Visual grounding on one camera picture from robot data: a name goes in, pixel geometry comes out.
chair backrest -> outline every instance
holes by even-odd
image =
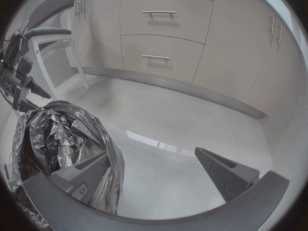
[[[57,13],[74,6],[74,0],[45,0],[30,15],[27,30],[38,27]]]

silver bar handle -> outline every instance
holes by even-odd
[[[165,57],[165,56],[150,56],[150,55],[141,55],[141,56],[148,57],[148,58],[159,58],[159,59],[170,60],[170,57]]]
[[[83,0],[80,0],[80,13],[82,13],[82,11],[84,11],[84,9],[82,8],[82,1]]]
[[[273,23],[272,23],[272,34],[273,34],[274,33],[274,13],[273,13],[272,18],[273,18]]]
[[[75,1],[75,17],[79,14],[79,12],[77,13],[77,4],[78,4],[78,8],[79,8],[79,3],[77,1]]]
[[[280,43],[280,41],[281,41],[281,29],[282,29],[282,23],[280,22],[280,25],[279,25],[279,27],[280,27],[280,35],[279,35],[279,38],[278,38],[278,43]]]
[[[176,11],[142,11],[142,13],[169,13],[169,14],[176,14]]]

metal handle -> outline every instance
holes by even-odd
[[[169,14],[176,14],[176,11],[142,11],[142,13],[169,13]]]
[[[79,14],[79,12],[77,13],[77,4],[78,4],[78,8],[79,8],[79,3],[77,1],[75,1],[75,17]]]
[[[84,11],[84,9],[82,8],[82,0],[80,0],[80,13],[82,13],[82,11]]]
[[[165,56],[150,56],[150,55],[141,55],[141,56],[148,57],[148,58],[159,58],[159,59],[170,60],[170,57],[165,57]]]
[[[273,18],[273,23],[272,23],[272,34],[273,34],[274,33],[274,13],[273,13],[272,18]]]
[[[280,35],[279,35],[279,38],[278,38],[278,43],[280,43],[280,41],[281,41],[281,28],[282,28],[282,23],[280,22],[280,25],[279,25],[279,27],[280,27]]]

floor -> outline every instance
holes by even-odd
[[[194,155],[203,147],[257,168],[272,170],[260,122],[225,106],[162,87],[110,77],[79,75],[57,87],[63,100],[98,117],[123,153],[125,178],[118,215],[169,219],[198,214],[224,204]],[[48,100],[31,95],[45,105]],[[1,159],[8,164],[17,118],[2,135]]]

glossy floor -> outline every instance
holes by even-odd
[[[248,115],[162,87],[95,75],[87,79],[89,90],[78,74],[57,90],[63,100],[98,117],[123,153],[118,215],[179,218],[222,205],[224,200],[194,156],[195,147],[257,168],[260,176],[272,170],[260,122]],[[1,148],[11,148],[16,122],[11,115]],[[9,155],[2,151],[5,162]]]

